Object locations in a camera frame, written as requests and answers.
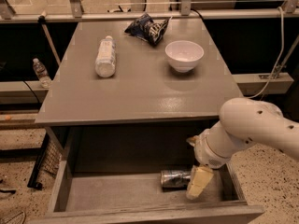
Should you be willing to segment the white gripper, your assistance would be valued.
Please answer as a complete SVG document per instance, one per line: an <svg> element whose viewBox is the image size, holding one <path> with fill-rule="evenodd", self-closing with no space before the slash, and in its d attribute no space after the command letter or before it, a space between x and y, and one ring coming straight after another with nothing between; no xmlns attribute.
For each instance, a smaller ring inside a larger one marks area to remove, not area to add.
<svg viewBox="0 0 299 224"><path fill-rule="evenodd" d="M205 166L193 166L186 197L194 200L206 188L214 176L212 169L221 168L233 156L233 142L230 135L218 121L212 128L189 137L186 142L194 147L196 160Z"/></svg>

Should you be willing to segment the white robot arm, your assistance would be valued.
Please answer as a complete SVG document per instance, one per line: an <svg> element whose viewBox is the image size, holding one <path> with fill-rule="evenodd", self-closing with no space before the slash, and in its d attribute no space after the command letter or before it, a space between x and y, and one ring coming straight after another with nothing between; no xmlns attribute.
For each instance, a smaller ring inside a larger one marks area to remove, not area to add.
<svg viewBox="0 0 299 224"><path fill-rule="evenodd" d="M197 163L192 167L186 196L190 200L201 195L214 171L232 156L256 144L282 151L299 160L299 123L283 117L281 110L264 101L234 98L225 102L219 121L202 133L190 137Z"/></svg>

